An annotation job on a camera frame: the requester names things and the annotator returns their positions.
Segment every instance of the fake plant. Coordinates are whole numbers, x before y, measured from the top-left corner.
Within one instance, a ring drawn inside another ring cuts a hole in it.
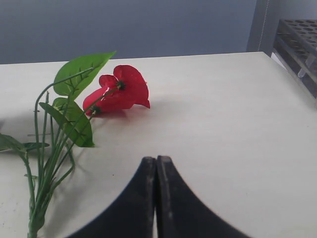
[[[150,108],[147,85],[140,72],[129,65],[119,65],[114,69],[113,75],[101,76],[99,79],[101,88],[84,100],[84,109],[77,105],[75,99],[113,55],[114,53],[107,53],[78,57],[66,63],[58,71],[54,82],[40,93],[35,102],[36,141],[34,143],[20,143],[13,137],[0,133],[0,151],[14,150],[26,167],[30,191],[27,238],[37,238],[39,229],[45,223],[45,214],[54,190],[75,168],[73,146],[94,146],[91,119],[102,112],[129,109],[134,104]],[[56,98],[50,105],[48,90],[51,87],[58,95],[64,97]],[[40,102],[45,93],[45,101]],[[45,111],[41,139],[38,123],[39,106]],[[46,137],[47,124],[49,124],[49,138]],[[29,166],[28,154],[31,150],[36,150],[37,154],[37,175]],[[72,165],[64,174],[58,176],[67,158]]]

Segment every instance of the red flower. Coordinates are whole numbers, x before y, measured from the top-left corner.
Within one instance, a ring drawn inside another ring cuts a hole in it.
[[[112,112],[122,109],[129,109],[134,104],[150,108],[148,100],[149,91],[141,73],[130,65],[118,65],[113,70],[113,75],[102,75],[99,78],[102,88],[89,95],[83,103],[83,108],[88,108],[95,100],[110,90],[118,90],[105,96],[95,106],[87,111],[91,114]]]

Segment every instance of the red petal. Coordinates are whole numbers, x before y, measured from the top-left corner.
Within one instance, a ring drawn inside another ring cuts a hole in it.
[[[99,78],[99,84],[102,87],[113,87],[116,85],[118,80],[113,75],[101,75]]]
[[[148,86],[136,68],[130,65],[118,65],[114,68],[113,75],[125,84],[124,91],[135,99],[135,104],[150,108]]]
[[[87,109],[95,100],[104,95],[111,88],[100,88],[90,94],[85,98],[83,103],[83,109]],[[102,113],[113,112],[122,109],[129,109],[133,106],[134,101],[128,100],[126,97],[122,96],[120,91],[116,91],[110,95],[105,96],[103,99],[99,100],[95,106],[97,106]],[[91,110],[88,110],[86,114],[91,115]]]

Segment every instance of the gray rack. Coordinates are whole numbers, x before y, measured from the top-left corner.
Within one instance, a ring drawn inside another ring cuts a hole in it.
[[[317,20],[280,20],[273,52],[317,107]]]

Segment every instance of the white table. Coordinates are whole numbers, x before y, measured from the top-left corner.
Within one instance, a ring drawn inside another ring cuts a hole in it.
[[[141,71],[152,108],[94,119],[97,147],[76,149],[77,168],[55,194],[44,237],[87,224],[120,194],[143,156],[159,154],[170,155],[195,194],[246,234],[316,237],[317,111],[285,69],[263,53],[245,53],[116,59],[99,75],[118,64]],[[34,141],[27,136],[34,101],[62,65],[0,65],[2,133]],[[99,75],[79,104],[98,88]],[[24,174],[17,156],[0,154],[0,237],[26,237]]]

